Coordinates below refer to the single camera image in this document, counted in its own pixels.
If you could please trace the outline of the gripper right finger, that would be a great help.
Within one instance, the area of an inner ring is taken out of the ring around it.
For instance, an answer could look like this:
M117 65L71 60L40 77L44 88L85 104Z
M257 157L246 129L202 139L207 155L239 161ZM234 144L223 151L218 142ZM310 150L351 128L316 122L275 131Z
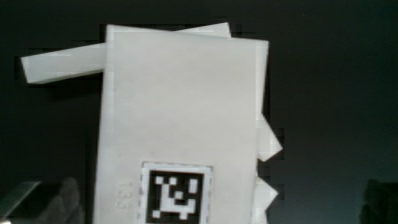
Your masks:
M398 224L398 182L367 181L358 224Z

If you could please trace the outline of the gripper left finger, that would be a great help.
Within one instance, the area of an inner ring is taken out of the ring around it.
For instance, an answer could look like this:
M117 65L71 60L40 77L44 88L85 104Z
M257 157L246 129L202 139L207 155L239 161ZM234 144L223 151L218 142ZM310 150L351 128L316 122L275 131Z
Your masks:
M21 182L0 199L0 224L85 224L76 180Z

